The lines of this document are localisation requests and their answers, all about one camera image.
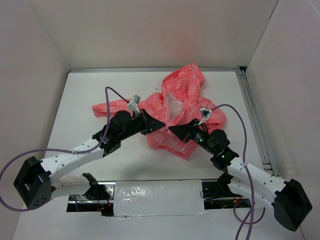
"crumpled cloth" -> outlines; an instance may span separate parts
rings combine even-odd
[[[201,86],[204,82],[205,77],[200,69],[191,63],[169,74],[162,81],[161,92],[155,92],[145,101],[138,103],[140,109],[145,109],[153,118],[165,123],[165,127],[146,136],[146,143],[150,148],[165,149],[183,159],[188,159],[197,144],[193,141],[188,143],[180,141],[168,127],[187,124],[194,118],[201,120],[200,109],[216,107],[209,99],[201,97]],[[117,111],[128,111],[127,103],[122,99],[111,101],[109,105],[111,117]],[[93,105],[92,110],[96,117],[107,116],[105,102]],[[223,128],[225,124],[226,115],[220,109],[213,111],[205,122],[209,133]]]

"white table surface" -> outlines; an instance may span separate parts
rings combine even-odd
[[[119,72],[69,74],[52,130],[49,147],[72,148],[99,131],[105,118],[95,118],[91,106],[104,101],[104,87],[111,86],[130,98],[145,99],[161,89],[168,72]],[[228,103],[243,116],[248,131],[247,160],[262,167],[245,103],[234,72],[204,72],[202,95],[216,105]],[[117,97],[110,93],[110,99]],[[230,147],[241,153],[243,130],[236,115],[227,108],[225,131]],[[145,136],[136,135],[122,143],[113,154],[82,166],[70,175],[90,172],[98,180],[212,179],[221,175],[209,161],[210,155],[198,148],[188,161],[164,150],[147,147]],[[23,212],[14,240],[232,240],[240,225],[232,209],[208,210],[187,216],[104,217],[99,212],[66,212],[68,197],[58,197],[45,206]],[[243,218],[248,209],[238,209]],[[256,218],[261,210],[256,211]],[[239,239],[244,239],[245,226]],[[251,240],[303,240],[301,231],[290,232],[269,213],[255,225]]]
[[[70,73],[65,85],[48,146],[73,148],[102,129],[106,117],[97,118],[92,105],[105,102],[105,86],[117,90],[125,98],[137,94],[145,100],[161,91],[161,83],[170,72],[86,72]],[[248,112],[235,72],[203,72],[206,82],[201,95],[216,105],[230,104],[243,117],[248,135],[246,160],[262,168],[262,159],[254,138]],[[110,91],[110,101],[119,97]],[[230,148],[242,154],[244,133],[237,115],[229,108],[222,109],[227,117],[224,128]],[[49,152],[46,157],[55,153]],[[121,143],[114,153],[74,171],[70,176],[91,173],[100,181],[215,179],[222,172],[210,162],[210,154],[198,147],[188,160],[166,150],[147,146],[146,136],[136,134]]]

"pink fabric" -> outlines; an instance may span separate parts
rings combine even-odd
[[[201,108],[213,109],[216,106],[209,99],[201,97],[204,82],[200,69],[191,63],[169,74],[162,82],[161,93],[155,92],[139,102],[140,109],[145,109],[153,118],[165,123],[165,127],[147,135],[149,147],[154,150],[165,149],[184,159],[190,156],[197,144],[193,141],[183,143],[168,127],[189,123],[194,118],[201,119]],[[106,103],[93,105],[92,110],[96,117],[107,115]],[[120,110],[128,111],[125,101],[110,102],[111,116]],[[209,133],[221,129],[226,124],[226,115],[217,109],[205,124]]]

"white wall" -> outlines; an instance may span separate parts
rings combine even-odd
[[[311,2],[313,3],[314,7],[318,10],[318,12],[320,11],[320,0],[311,0]]]
[[[313,205],[301,226],[306,240],[320,235],[319,69],[318,10],[310,0],[280,0],[247,78],[280,173],[300,181]]]
[[[277,0],[29,0],[71,68],[247,66]]]
[[[46,147],[68,70],[24,0],[0,1],[0,168],[26,150]],[[16,208],[13,186],[22,158],[1,179],[0,193]],[[0,206],[0,238],[10,240],[20,214]]]

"white enclosure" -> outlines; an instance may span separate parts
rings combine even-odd
[[[24,151],[72,148],[100,130],[106,119],[96,118],[91,105],[104,101],[103,87],[145,99],[166,75],[193,62],[206,78],[201,93],[244,116],[248,161],[262,169],[270,160],[280,176],[301,182],[313,205],[297,232],[267,213],[251,239],[319,238],[319,0],[3,0],[0,32],[1,169]],[[248,67],[245,75],[239,66]],[[117,98],[111,93],[110,99]],[[231,148],[240,153],[238,119],[223,111]],[[141,135],[121,144],[71,175],[142,181],[221,174],[202,149],[185,161],[149,149]],[[12,164],[0,183],[1,196],[16,208],[22,201],[13,181],[26,158]],[[66,212],[67,200],[21,214],[0,205],[1,240],[220,240],[234,239],[240,225],[231,209],[121,218]],[[247,211],[238,210],[241,217]]]

